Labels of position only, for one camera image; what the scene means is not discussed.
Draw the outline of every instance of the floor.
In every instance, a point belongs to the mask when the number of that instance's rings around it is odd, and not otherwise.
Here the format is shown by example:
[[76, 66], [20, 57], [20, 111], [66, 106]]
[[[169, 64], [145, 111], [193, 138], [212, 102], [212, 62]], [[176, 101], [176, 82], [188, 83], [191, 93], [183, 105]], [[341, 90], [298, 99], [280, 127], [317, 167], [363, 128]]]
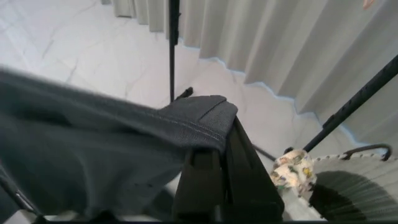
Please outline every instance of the floor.
[[[0, 65], [29, 75], [161, 108], [169, 103], [169, 43], [135, 19], [116, 18], [100, 0], [0, 0]], [[223, 95], [238, 108], [251, 141], [281, 156], [304, 147], [321, 126], [312, 113], [298, 115], [291, 99], [276, 97], [263, 83], [244, 85], [244, 74], [217, 58], [199, 59], [198, 49], [176, 46], [176, 95]], [[337, 129], [313, 156], [352, 149]], [[261, 156], [267, 170], [272, 161]], [[170, 188], [175, 190], [177, 180]]]

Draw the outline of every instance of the garment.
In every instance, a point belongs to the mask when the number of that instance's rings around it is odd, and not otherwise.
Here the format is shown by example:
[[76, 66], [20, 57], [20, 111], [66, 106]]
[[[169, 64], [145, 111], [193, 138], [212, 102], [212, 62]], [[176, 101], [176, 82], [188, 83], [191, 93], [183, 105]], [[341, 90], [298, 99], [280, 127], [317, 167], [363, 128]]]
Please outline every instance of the garment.
[[138, 214], [186, 152], [223, 152], [237, 113], [222, 96], [155, 110], [0, 70], [0, 165], [46, 215]]
[[309, 191], [317, 181], [312, 158], [302, 149], [295, 149], [276, 159], [270, 176], [278, 189], [295, 188], [298, 193]]

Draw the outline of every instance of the basket handle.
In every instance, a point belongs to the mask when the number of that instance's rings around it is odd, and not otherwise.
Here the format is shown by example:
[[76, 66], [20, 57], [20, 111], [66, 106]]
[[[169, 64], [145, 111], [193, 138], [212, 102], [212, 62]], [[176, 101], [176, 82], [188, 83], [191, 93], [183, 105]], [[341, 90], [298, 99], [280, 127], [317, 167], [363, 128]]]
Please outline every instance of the basket handle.
[[373, 144], [373, 145], [370, 145], [370, 146], [358, 147], [356, 149], [352, 149], [352, 150], [346, 151], [344, 154], [346, 154], [347, 156], [345, 156], [344, 158], [341, 158], [341, 159], [342, 160], [349, 160], [354, 153], [363, 152], [363, 151], [370, 150], [370, 149], [378, 149], [378, 148], [387, 149], [387, 152], [385, 153], [385, 155], [383, 156], [383, 158], [381, 160], [382, 161], [388, 160], [390, 158], [391, 154], [392, 154], [392, 148], [388, 144]]

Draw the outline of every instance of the curtain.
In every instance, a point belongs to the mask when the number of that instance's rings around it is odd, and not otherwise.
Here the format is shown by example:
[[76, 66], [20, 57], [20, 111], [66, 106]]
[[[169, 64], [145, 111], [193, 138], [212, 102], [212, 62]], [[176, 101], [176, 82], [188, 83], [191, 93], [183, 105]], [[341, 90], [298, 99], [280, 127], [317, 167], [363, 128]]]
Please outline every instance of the curtain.
[[[114, 0], [116, 16], [168, 34], [168, 1]], [[246, 83], [264, 82], [321, 123], [398, 54], [398, 1], [181, 0], [180, 37]], [[398, 78], [345, 122], [357, 141], [398, 147]]]

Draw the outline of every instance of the laundry basket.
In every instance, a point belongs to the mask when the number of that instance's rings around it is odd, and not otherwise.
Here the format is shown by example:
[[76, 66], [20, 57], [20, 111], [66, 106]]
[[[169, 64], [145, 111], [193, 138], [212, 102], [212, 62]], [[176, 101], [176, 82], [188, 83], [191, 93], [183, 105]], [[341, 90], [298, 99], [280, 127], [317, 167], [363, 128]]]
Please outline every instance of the laundry basket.
[[[364, 152], [377, 148], [387, 152]], [[295, 220], [398, 220], [398, 160], [391, 151], [377, 144], [313, 159], [317, 182], [312, 192], [289, 191], [283, 196], [286, 210]]]

